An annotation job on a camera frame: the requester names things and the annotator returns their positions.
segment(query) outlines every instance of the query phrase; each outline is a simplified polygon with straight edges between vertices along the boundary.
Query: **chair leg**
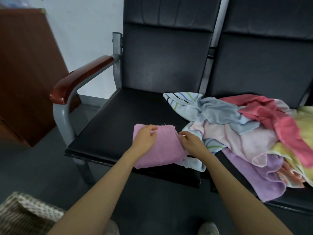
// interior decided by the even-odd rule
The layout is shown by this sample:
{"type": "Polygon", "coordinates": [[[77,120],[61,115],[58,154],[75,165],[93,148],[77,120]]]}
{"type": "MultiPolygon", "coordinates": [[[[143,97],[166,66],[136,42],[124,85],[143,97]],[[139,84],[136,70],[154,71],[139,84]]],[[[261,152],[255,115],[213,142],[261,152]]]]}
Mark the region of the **chair leg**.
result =
{"type": "Polygon", "coordinates": [[[84,182],[88,185],[93,185],[95,183],[94,177],[91,173],[89,165],[86,161],[81,159],[73,158],[81,177],[83,178],[84,182]]]}

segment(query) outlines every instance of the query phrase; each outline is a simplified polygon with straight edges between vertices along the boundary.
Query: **green stripe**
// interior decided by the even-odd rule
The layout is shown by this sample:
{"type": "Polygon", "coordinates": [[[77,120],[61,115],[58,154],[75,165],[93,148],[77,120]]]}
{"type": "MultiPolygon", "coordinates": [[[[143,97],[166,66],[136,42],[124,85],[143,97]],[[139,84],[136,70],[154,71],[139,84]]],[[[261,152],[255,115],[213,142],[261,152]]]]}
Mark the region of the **green stripe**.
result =
{"type": "Polygon", "coordinates": [[[222,146],[208,146],[207,147],[207,149],[211,149],[211,148],[221,148],[221,149],[223,149],[224,147],[222,147],[222,146]]]}
{"type": "Polygon", "coordinates": [[[190,98],[191,98],[193,101],[195,101],[195,99],[193,99],[193,97],[190,95],[189,92],[187,92],[187,94],[190,96],[190,98]]]}

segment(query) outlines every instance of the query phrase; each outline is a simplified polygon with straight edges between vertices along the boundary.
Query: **person's right arm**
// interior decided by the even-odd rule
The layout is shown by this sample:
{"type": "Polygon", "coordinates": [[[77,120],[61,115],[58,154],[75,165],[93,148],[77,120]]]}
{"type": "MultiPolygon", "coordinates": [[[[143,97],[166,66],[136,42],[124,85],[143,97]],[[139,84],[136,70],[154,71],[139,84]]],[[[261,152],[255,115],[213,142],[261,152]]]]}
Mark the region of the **person's right arm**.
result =
{"type": "Polygon", "coordinates": [[[202,161],[241,235],[292,235],[292,232],[261,201],[251,194],[190,132],[180,132],[184,148],[202,161]]]}

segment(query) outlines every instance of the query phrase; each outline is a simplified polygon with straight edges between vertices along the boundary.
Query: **chair seat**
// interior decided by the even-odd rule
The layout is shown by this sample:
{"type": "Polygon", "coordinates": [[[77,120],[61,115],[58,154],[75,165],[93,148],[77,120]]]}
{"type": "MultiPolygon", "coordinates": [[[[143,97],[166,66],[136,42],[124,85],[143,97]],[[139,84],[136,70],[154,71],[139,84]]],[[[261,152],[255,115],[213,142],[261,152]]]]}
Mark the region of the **chair seat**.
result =
{"type": "MultiPolygon", "coordinates": [[[[134,125],[138,123],[171,124],[179,132],[188,121],[175,113],[162,94],[123,88],[99,110],[68,146],[65,155],[112,166],[131,146],[134,125]]],[[[200,186],[198,171],[176,164],[133,171],[187,186],[200,186]]]]}
{"type": "MultiPolygon", "coordinates": [[[[252,194],[257,196],[250,183],[233,166],[233,164],[231,164],[222,151],[219,151],[215,155],[242,185],[244,185],[252,194]]],[[[306,185],[304,189],[287,188],[283,196],[273,201],[268,201],[266,204],[313,215],[313,188],[309,185],[306,185]]]]}

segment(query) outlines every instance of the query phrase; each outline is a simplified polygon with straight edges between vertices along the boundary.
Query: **white shoe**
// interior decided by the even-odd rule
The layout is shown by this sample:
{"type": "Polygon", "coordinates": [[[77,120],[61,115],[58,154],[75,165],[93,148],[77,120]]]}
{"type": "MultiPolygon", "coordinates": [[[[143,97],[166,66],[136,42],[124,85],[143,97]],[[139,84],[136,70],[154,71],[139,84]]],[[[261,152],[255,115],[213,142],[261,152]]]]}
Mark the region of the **white shoe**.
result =
{"type": "Polygon", "coordinates": [[[104,229],[103,235],[119,235],[119,229],[116,222],[109,220],[104,229]]]}
{"type": "Polygon", "coordinates": [[[219,232],[215,223],[205,222],[201,225],[198,235],[219,235],[219,232]]]}

